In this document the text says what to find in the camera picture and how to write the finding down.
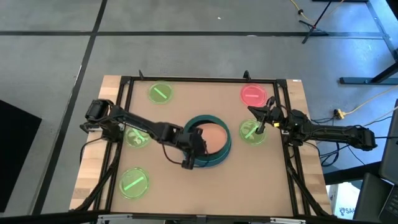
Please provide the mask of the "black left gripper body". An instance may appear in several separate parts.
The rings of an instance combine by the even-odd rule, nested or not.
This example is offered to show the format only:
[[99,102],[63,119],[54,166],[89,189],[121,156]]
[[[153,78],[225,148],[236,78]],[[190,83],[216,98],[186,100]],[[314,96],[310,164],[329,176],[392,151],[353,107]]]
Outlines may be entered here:
[[192,170],[195,165],[195,158],[199,157],[198,147],[204,146],[201,134],[203,130],[193,128],[191,130],[183,130],[177,138],[177,148],[185,153],[185,159],[182,161],[184,169]]

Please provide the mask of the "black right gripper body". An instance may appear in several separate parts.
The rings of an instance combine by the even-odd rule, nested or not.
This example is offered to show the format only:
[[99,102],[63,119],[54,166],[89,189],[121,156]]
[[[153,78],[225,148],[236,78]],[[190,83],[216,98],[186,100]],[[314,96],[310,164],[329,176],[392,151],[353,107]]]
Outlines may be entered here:
[[266,105],[263,106],[265,109],[264,119],[260,122],[259,127],[256,129],[256,134],[262,134],[265,130],[265,124],[279,123],[284,119],[284,113],[280,104],[276,103],[276,98],[274,96],[270,97]]

